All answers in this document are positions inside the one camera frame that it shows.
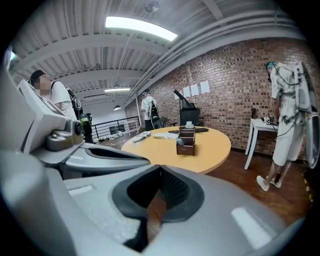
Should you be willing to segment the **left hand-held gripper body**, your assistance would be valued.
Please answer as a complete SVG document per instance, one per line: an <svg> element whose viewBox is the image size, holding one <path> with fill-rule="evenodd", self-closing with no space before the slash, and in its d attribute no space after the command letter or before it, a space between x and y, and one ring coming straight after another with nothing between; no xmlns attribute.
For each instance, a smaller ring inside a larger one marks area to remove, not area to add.
<svg viewBox="0 0 320 256"><path fill-rule="evenodd" d="M27 81L15 84L9 73L11 53L6 49L0 54L0 147L59 166L84 144L81 123Z"/></svg>

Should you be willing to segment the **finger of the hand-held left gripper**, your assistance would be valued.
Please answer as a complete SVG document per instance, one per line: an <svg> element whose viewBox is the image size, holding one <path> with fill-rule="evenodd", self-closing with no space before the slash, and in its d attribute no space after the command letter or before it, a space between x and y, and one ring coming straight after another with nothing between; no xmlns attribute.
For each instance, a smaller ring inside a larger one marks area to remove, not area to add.
<svg viewBox="0 0 320 256"><path fill-rule="evenodd" d="M61 166L63 179L79 179L109 175L149 165L149 161L107 161L102 165L64 163Z"/></svg>
<svg viewBox="0 0 320 256"><path fill-rule="evenodd" d="M142 156L104 145L84 143L65 161L69 165L148 165Z"/></svg>

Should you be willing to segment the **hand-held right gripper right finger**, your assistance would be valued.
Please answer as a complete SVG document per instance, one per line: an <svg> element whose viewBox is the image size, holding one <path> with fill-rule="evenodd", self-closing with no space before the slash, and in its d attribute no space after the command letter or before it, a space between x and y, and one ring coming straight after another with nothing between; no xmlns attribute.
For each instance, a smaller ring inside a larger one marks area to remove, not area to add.
<svg viewBox="0 0 320 256"><path fill-rule="evenodd" d="M304 218L286 226L266 205L231 182L173 167L196 181L204 201L188 220L164 223L149 256L277 256Z"/></svg>

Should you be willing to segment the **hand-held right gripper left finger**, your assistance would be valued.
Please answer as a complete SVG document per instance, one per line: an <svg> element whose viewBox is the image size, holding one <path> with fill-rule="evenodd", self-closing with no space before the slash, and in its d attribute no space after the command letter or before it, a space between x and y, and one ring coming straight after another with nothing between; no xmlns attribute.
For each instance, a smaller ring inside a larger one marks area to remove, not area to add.
<svg viewBox="0 0 320 256"><path fill-rule="evenodd" d="M77 205L60 173L34 156L0 153L0 194L18 227L37 251L49 256L159 256L145 229L119 243Z"/></svg>

